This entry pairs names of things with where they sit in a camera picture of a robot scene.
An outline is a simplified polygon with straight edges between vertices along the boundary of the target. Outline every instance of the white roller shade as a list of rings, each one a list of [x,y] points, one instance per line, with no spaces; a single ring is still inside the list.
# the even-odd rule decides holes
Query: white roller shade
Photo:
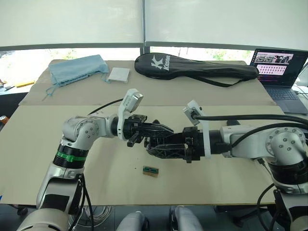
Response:
[[[145,25],[146,46],[308,50],[308,0],[146,0]]]
[[[0,0],[0,47],[142,44],[141,0]]]

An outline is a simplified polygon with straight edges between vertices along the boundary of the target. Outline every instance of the small green object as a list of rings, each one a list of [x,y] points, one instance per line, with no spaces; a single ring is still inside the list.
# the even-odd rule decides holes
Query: small green object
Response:
[[[150,166],[143,166],[143,174],[144,175],[149,175],[152,177],[157,177],[159,173],[159,169],[155,167],[150,167]]]
[[[86,157],[82,157],[82,156],[74,156],[74,155],[67,155],[67,154],[64,154],[62,152],[57,152],[56,154],[57,156],[59,157],[62,157],[64,159],[66,159],[68,162],[74,162],[74,161],[84,161],[86,160]]]

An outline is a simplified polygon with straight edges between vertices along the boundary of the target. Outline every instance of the light blue cloth bag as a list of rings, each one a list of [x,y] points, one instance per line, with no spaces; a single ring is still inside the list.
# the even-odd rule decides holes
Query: light blue cloth bag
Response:
[[[51,82],[54,86],[46,90],[52,96],[57,87],[62,87],[97,73],[108,73],[108,65],[99,54],[79,59],[50,64]]]

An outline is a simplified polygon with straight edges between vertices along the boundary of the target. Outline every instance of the beige board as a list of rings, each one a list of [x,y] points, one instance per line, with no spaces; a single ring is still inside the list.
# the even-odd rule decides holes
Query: beige board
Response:
[[[244,61],[220,63],[245,64]],[[222,88],[188,77],[173,80],[148,78],[135,71],[134,61],[107,61],[107,64],[109,70],[113,67],[129,68],[128,83],[106,83],[101,74],[96,74],[57,88],[52,96],[46,97],[46,89],[52,87],[50,71],[46,69],[20,105],[104,105],[123,98],[131,88],[138,89],[145,96],[141,103],[143,106],[181,106],[192,99],[200,105],[276,105],[257,79]],[[226,77],[210,79],[223,83],[239,80]]]
[[[63,122],[86,115],[95,106],[20,106],[0,132],[0,203],[34,205],[49,163],[56,154]],[[182,106],[140,106],[136,114],[158,119],[181,132],[192,126]],[[282,114],[277,106],[203,106],[207,115]],[[116,113],[117,107],[104,109]],[[259,126],[274,121],[240,121]],[[218,129],[225,122],[210,122]],[[143,166],[159,169],[153,178]],[[93,205],[225,205],[255,204],[272,181],[259,163],[213,155],[187,164],[182,159],[159,159],[143,143],[128,148],[118,138],[98,139],[85,163],[85,178]],[[273,203],[271,192],[264,203]]]

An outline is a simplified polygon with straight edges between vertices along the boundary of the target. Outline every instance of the robotic arm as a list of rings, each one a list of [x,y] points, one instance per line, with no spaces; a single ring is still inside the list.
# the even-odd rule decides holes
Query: robotic arm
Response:
[[[131,115],[142,98],[136,89],[130,89],[118,115],[96,112],[86,117],[73,117],[64,123],[63,137],[37,196],[38,210],[24,220],[18,231],[66,231],[68,214],[77,214],[79,210],[83,188],[80,179],[89,149],[99,137],[115,136],[127,141],[128,147],[145,138],[144,145],[149,154],[159,158],[182,158],[188,163],[200,160],[202,156],[210,158],[211,154],[229,158],[264,157],[279,190],[277,197],[275,195],[276,202],[288,211],[293,224],[301,223],[298,219],[307,219],[308,167],[305,136],[300,129],[264,130],[233,147],[238,138],[254,128],[237,125],[209,131],[208,121],[197,119],[205,116],[202,108],[192,101],[183,111],[193,125],[201,123],[202,131],[193,126],[174,134],[157,120],[145,123],[147,116]]]

